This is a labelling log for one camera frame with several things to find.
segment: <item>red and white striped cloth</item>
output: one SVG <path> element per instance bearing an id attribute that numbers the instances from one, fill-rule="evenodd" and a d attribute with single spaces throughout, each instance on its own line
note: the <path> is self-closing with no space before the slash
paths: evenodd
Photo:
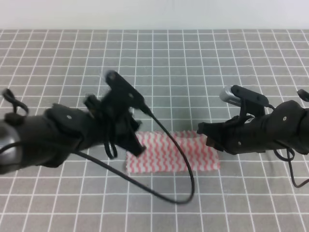
<path id="1" fill-rule="evenodd" d="M 206 146 L 206 135 L 195 131 L 171 132 L 187 156 L 193 171 L 220 168 L 217 151 Z M 127 152 L 126 169 L 129 173 L 180 172 L 188 170 L 172 140 L 163 132 L 138 132 L 137 138 L 146 151 L 138 158 Z"/>

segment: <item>cable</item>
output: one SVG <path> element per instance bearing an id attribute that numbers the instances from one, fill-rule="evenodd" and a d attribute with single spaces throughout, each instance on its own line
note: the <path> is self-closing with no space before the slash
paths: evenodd
<path id="1" fill-rule="evenodd" d="M 286 154 L 287 154 L 287 157 L 288 159 L 290 159 L 290 151 L 289 149 L 286 149 Z M 290 168 L 290 174 L 291 174 L 291 180 L 292 180 L 292 183 L 294 185 L 295 188 L 301 188 L 303 187 L 305 184 L 309 183 L 309 179 L 303 181 L 302 183 L 300 183 L 299 185 L 295 182 L 295 179 L 294 179 L 294 174 L 293 174 L 293 168 L 292 168 L 292 163 L 291 163 L 291 160 L 288 160 L 288 164 L 289 164 L 289 168 Z"/>
<path id="2" fill-rule="evenodd" d="M 292 183 L 294 185 L 295 188 L 301 188 L 303 187 L 305 184 L 309 183 L 309 179 L 303 181 L 301 184 L 297 184 L 295 182 L 295 178 L 294 178 L 294 173 L 293 173 L 293 167 L 292 167 L 292 160 L 294 159 L 295 157 L 295 152 L 293 151 L 293 149 L 291 148 L 287 148 L 286 149 L 286 154 L 287 154 L 287 157 L 288 158 L 285 158 L 283 156 L 281 156 L 277 150 L 274 150 L 274 153 L 275 155 L 277 156 L 278 159 L 284 161 L 284 162 L 288 162 L 289 164 L 289 169 L 290 169 L 290 174 L 291 174 L 291 180 L 292 180 Z"/>
<path id="3" fill-rule="evenodd" d="M 84 152 L 81 152 L 81 151 L 77 151 L 77 150 L 74 150 L 74 149 L 71 149 L 67 146 L 63 146 L 63 145 L 59 145 L 57 143 L 53 143 L 53 142 L 48 142 L 48 141 L 31 141 L 31 140 L 23 140 L 23 141 L 19 141 L 19 142 L 15 142 L 15 143 L 11 143 L 11 144 L 8 144 L 4 147 L 2 147 L 0 149 L 0 154 L 2 154 L 4 151 L 12 148 L 12 147 L 16 147 L 16 146 L 22 146 L 22 145 L 38 145 L 38 146 L 43 146 L 43 147 L 48 147 L 48 148 L 55 148 L 57 150 L 61 150 L 61 151 L 64 151 L 66 153 L 72 153 L 72 154 L 75 154 L 75 155 L 78 155 L 80 157 L 83 157 L 87 160 L 90 160 L 94 163 L 96 163 L 97 165 L 111 171 L 112 173 L 120 176 L 121 178 L 129 181 L 130 183 L 136 185 L 137 187 L 143 189 L 144 191 L 166 201 L 166 202 L 169 202 L 169 203 L 173 203 L 173 204 L 186 204 L 186 203 L 189 203 L 192 199 L 193 199 L 193 196 L 194 196 L 194 193 L 195 193 L 195 182 L 194 182 L 194 177 L 193 177 L 193 173 L 192 173 L 192 170 L 191 170 L 191 167 L 190 167 L 190 164 L 189 164 L 189 161 L 187 159 L 187 157 L 185 156 L 184 152 L 182 151 L 182 149 L 179 147 L 178 143 L 175 141 L 175 139 L 171 136 L 171 134 L 166 130 L 166 128 L 158 121 L 158 119 L 153 115 L 153 113 L 150 111 L 150 116 L 154 119 L 154 121 L 162 128 L 162 130 L 168 135 L 168 137 L 173 141 L 173 143 L 175 144 L 175 146 L 177 147 L 177 149 L 179 150 L 181 156 L 183 157 L 184 159 L 184 162 L 186 163 L 186 166 L 188 168 L 188 172 L 189 172 L 189 175 L 190 175 L 190 179 L 191 179 L 191 193 L 190 193 L 190 196 L 187 198 L 187 199 L 184 199 L 184 200 L 175 200 L 175 199 L 170 199 L 154 190 L 152 190 L 151 188 L 148 188 L 147 186 L 141 184 L 140 182 L 132 179 L 131 177 L 127 176 L 126 174 L 118 171 L 117 169 L 111 167 L 110 165 L 90 156 L 90 155 L 87 155 L 85 154 Z"/>

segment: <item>gray grid surface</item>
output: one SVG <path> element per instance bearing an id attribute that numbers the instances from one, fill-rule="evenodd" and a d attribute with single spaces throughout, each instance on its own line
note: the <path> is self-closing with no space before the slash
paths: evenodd
<path id="1" fill-rule="evenodd" d="M 84 109 L 85 94 L 108 90 L 100 73 L 121 75 L 145 96 L 168 130 L 195 130 L 239 113 L 221 102 L 226 85 L 242 85 L 277 106 L 309 89 L 309 30 L 0 30 L 0 87 L 41 114 L 58 102 Z M 0 113 L 10 111 L 1 100 Z M 140 112 L 142 131 L 159 130 Z M 125 152 L 108 161 L 124 169 Z M 292 187 L 273 153 L 220 154 L 221 169 L 195 173 L 196 196 L 174 206 L 112 173 L 70 156 L 57 169 L 31 167 L 0 176 L 0 231 L 8 232 L 294 232 L 309 231 L 309 186 Z M 297 155 L 297 182 L 309 176 Z M 183 173 L 137 180 L 181 198 Z"/>

